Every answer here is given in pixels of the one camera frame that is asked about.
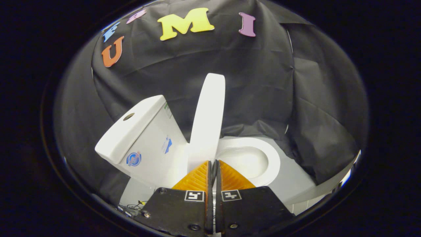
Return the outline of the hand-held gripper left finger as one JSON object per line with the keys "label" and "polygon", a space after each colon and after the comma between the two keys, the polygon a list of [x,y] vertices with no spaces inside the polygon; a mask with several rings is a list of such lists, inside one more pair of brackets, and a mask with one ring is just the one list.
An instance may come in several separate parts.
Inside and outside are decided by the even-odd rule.
{"label": "hand-held gripper left finger", "polygon": [[213,233],[212,163],[205,161],[172,188],[159,187],[134,218],[156,231],[176,237]]}

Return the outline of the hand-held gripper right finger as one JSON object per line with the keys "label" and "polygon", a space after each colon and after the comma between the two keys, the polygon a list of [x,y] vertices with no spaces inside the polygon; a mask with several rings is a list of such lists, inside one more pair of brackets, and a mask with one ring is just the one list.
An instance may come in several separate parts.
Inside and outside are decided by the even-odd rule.
{"label": "hand-held gripper right finger", "polygon": [[215,232],[265,235],[295,215],[268,186],[254,186],[227,163],[216,160]]}

